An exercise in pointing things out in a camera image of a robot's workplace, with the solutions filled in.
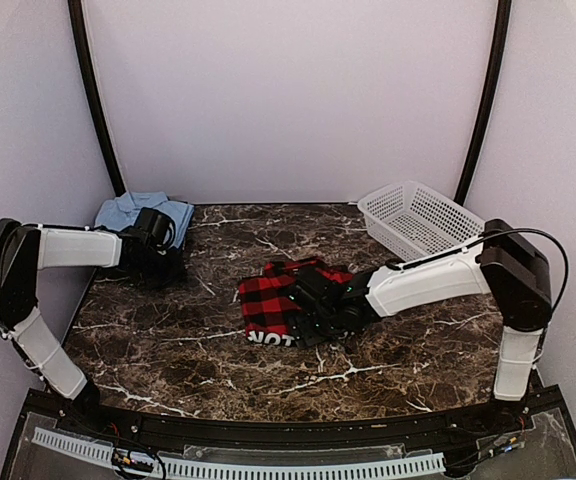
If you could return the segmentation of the red black plaid shirt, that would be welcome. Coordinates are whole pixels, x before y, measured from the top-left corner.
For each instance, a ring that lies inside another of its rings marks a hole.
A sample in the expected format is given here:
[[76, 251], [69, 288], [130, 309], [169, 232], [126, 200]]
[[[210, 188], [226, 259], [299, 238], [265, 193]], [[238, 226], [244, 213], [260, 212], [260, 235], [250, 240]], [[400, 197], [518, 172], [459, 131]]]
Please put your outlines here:
[[304, 349], [326, 341], [313, 331], [308, 316], [289, 297], [297, 275], [307, 267], [344, 287], [353, 277], [346, 266], [329, 266], [319, 257], [269, 262], [261, 275], [246, 277], [238, 284], [249, 342]]

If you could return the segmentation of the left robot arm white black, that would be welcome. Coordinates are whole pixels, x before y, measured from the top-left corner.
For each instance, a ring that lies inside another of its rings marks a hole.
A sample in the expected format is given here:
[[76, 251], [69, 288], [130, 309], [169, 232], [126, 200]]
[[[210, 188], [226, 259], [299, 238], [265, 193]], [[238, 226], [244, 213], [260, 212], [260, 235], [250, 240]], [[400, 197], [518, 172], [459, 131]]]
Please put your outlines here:
[[48, 268], [119, 268], [164, 288], [185, 275], [175, 236], [172, 218], [152, 208], [142, 209], [135, 222], [119, 232], [0, 219], [0, 336], [12, 342], [53, 392], [73, 403], [69, 417], [88, 436], [102, 435], [109, 427], [109, 415], [98, 406], [98, 387], [43, 319], [37, 276]]

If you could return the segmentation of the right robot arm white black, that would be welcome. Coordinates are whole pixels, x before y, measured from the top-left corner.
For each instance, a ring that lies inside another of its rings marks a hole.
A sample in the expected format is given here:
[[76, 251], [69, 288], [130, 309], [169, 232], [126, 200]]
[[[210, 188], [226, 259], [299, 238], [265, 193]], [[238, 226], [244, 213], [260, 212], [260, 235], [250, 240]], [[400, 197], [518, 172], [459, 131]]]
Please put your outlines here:
[[527, 392], [548, 325], [562, 300], [551, 291], [549, 261], [528, 241], [530, 235], [556, 240], [542, 230], [513, 228], [493, 219], [481, 234], [460, 245], [413, 261], [388, 261], [355, 274], [346, 284], [304, 267], [282, 291], [301, 310], [291, 325], [295, 338], [300, 347], [308, 347], [361, 332], [404, 310], [490, 294], [502, 315], [502, 339], [494, 399], [479, 410], [478, 424], [498, 434], [517, 416], [515, 402]]

